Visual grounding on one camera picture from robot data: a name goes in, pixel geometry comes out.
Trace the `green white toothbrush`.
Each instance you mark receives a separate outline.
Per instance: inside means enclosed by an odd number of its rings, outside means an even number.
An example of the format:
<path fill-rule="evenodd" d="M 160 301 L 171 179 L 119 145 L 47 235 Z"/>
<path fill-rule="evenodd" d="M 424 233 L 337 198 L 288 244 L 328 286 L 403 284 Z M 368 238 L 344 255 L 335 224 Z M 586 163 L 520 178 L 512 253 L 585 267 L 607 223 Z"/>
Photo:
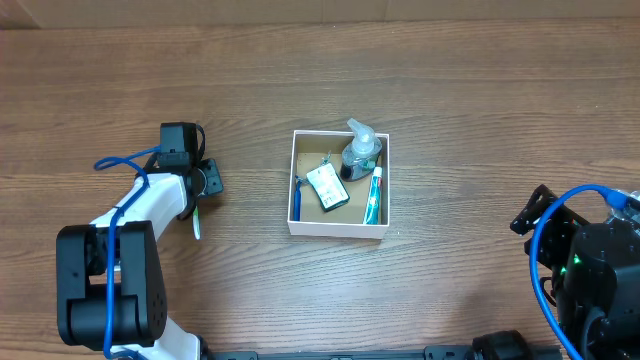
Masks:
<path fill-rule="evenodd" d="M 199 217 L 198 206 L 194 208 L 194 211 L 192 213 L 192 226 L 193 226 L 195 239 L 201 240 L 201 228 L 200 228 L 200 217 Z"/>

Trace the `blue disposable razor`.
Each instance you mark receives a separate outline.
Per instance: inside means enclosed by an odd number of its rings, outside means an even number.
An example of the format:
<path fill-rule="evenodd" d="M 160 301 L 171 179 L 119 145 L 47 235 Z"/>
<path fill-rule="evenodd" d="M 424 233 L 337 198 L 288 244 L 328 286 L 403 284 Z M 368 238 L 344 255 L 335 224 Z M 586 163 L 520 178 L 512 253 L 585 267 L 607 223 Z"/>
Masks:
<path fill-rule="evenodd" d="M 293 201 L 293 220 L 299 221 L 301 218 L 301 203 L 302 203 L 301 188 L 304 185 L 309 185 L 309 181 L 306 178 L 302 178 L 298 175 L 294 176 L 294 180 L 295 180 L 295 191 L 294 191 L 294 201 Z"/>

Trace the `green white floss packet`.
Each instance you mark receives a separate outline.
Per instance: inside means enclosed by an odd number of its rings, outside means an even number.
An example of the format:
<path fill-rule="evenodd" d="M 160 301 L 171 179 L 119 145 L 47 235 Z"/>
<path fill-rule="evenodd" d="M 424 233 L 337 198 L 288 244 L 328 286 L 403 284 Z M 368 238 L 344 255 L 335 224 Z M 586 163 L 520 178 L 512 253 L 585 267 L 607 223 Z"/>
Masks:
<path fill-rule="evenodd" d="M 350 195 L 331 163 L 328 153 L 321 164 L 306 174 L 306 179 L 316 193 L 324 212 L 337 209 L 350 200 Z"/>

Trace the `clear soap pump bottle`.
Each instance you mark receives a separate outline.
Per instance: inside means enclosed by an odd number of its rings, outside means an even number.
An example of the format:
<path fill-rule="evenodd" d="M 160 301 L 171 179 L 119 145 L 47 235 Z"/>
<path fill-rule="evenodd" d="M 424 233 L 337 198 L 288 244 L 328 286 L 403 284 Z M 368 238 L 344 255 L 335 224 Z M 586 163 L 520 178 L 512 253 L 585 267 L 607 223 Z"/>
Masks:
<path fill-rule="evenodd" d="M 375 131 L 354 118 L 347 121 L 353 133 L 352 141 L 343 149 L 340 176 L 344 181 L 360 180 L 373 172 L 382 151 Z"/>

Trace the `teal toothpaste tube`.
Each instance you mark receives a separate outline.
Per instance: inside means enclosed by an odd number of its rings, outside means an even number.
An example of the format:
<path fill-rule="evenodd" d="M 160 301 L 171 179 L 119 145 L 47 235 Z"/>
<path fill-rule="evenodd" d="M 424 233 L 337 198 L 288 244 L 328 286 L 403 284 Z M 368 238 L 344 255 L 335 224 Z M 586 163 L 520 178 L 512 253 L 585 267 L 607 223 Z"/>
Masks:
<path fill-rule="evenodd" d="M 380 166 L 376 166 L 373 169 L 363 217 L 363 223 L 366 225 L 377 225 L 379 223 L 382 174 L 383 170 Z"/>

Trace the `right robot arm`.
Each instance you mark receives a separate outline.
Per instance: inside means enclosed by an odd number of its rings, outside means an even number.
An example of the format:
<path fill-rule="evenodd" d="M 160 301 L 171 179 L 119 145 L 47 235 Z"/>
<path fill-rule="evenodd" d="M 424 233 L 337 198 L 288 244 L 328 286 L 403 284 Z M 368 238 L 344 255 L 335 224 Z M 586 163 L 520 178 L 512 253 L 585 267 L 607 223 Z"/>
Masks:
<path fill-rule="evenodd" d="M 567 206 L 595 192 L 609 209 L 590 222 Z M 510 228 L 530 238 L 531 286 L 572 359 L 639 356 L 639 194 L 585 184 L 561 196 L 539 185 Z"/>

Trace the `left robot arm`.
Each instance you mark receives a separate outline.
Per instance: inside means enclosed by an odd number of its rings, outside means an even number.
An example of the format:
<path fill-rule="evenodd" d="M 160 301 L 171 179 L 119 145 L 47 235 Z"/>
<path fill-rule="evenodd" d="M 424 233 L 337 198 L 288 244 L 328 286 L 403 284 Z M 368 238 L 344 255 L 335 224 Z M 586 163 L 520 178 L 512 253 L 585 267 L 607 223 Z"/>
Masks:
<path fill-rule="evenodd" d="M 141 153 L 144 165 L 137 154 L 95 163 L 97 171 L 128 166 L 135 177 L 105 214 L 57 235 L 57 328 L 65 344 L 107 359 L 212 358 L 203 337 L 168 314 L 157 246 L 174 221 L 191 221 L 194 236 L 201 236 L 198 205 L 223 190 L 205 148 L 200 125 L 164 123 L 159 144 Z"/>

